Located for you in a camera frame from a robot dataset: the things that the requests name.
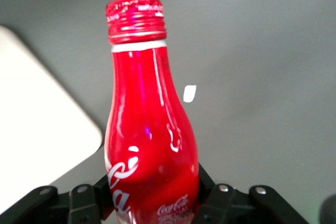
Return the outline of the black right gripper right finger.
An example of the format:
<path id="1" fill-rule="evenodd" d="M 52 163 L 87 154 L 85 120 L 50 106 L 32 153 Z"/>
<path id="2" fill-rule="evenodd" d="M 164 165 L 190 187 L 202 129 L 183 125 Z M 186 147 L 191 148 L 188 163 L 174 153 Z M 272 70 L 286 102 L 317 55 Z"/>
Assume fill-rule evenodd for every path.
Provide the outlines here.
<path id="1" fill-rule="evenodd" d="M 216 184 L 199 166 L 200 208 L 193 223 L 307 223 L 276 190 L 252 186 L 248 193 Z"/>

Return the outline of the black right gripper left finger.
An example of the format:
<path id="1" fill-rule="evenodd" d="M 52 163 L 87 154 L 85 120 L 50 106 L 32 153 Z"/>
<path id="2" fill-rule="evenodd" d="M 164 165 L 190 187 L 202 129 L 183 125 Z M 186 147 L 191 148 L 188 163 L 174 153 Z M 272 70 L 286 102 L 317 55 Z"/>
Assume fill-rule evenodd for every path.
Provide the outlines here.
<path id="1" fill-rule="evenodd" d="M 1 223 L 102 223 L 114 211 L 107 176 L 60 194 L 57 187 L 33 189 L 1 214 Z"/>

